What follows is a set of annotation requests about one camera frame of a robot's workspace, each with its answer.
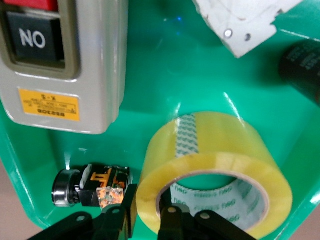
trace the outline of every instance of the green plastic surface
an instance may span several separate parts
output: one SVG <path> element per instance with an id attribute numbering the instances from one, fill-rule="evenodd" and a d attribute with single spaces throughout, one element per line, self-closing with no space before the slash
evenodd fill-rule
<path id="1" fill-rule="evenodd" d="M 128 166 L 137 183 L 148 143 L 161 126 L 184 114 L 215 111 L 250 123 L 287 178 L 291 214 L 264 240 L 289 239 L 320 201 L 320 110 L 282 82 L 277 67 L 291 44 L 320 38 L 318 5 L 305 0 L 280 15 L 275 36 L 235 59 L 191 0 L 130 0 L 125 96 L 106 133 L 17 125 L 0 108 L 0 157 L 28 217 L 46 228 L 78 211 L 98 216 L 100 209 L 81 204 L 54 207 L 51 189 L 59 170 Z M 156 235 L 138 219 L 133 239 Z"/>

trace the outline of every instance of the yellow warning label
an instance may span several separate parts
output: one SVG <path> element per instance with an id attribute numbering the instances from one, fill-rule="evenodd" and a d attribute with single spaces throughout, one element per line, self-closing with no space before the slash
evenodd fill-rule
<path id="1" fill-rule="evenodd" d="M 19 89 L 23 111 L 51 118 L 80 121 L 78 98 Z"/>

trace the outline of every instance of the red button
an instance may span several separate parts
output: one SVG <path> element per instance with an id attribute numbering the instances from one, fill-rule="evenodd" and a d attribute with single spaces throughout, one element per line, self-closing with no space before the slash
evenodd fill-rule
<path id="1" fill-rule="evenodd" d="M 47 11 L 58 11 L 58 0 L 4 0 L 6 4 L 42 9 Z"/>

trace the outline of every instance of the black button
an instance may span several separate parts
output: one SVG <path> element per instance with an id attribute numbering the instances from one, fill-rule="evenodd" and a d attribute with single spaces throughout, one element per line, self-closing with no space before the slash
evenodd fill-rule
<path id="1" fill-rule="evenodd" d="M 7 12 L 6 15 L 18 57 L 47 61 L 64 59 L 58 18 L 17 12 Z"/>

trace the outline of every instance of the black clamp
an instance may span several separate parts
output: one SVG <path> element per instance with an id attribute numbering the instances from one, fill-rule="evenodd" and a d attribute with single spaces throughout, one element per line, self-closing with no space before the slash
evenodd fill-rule
<path id="1" fill-rule="evenodd" d="M 219 214 L 203 210 L 194 217 L 175 205 L 161 211 L 158 240 L 255 240 Z"/>
<path id="2" fill-rule="evenodd" d="M 137 218 L 137 187 L 130 184 L 122 203 L 109 205 L 95 219 L 89 213 L 76 212 L 29 240 L 128 240 Z"/>

